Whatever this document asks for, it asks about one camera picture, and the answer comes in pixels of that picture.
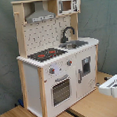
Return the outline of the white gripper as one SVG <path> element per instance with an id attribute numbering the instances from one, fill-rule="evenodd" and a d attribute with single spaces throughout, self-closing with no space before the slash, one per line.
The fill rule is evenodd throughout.
<path id="1" fill-rule="evenodd" d="M 99 92 L 117 98 L 117 74 L 100 85 Z"/>

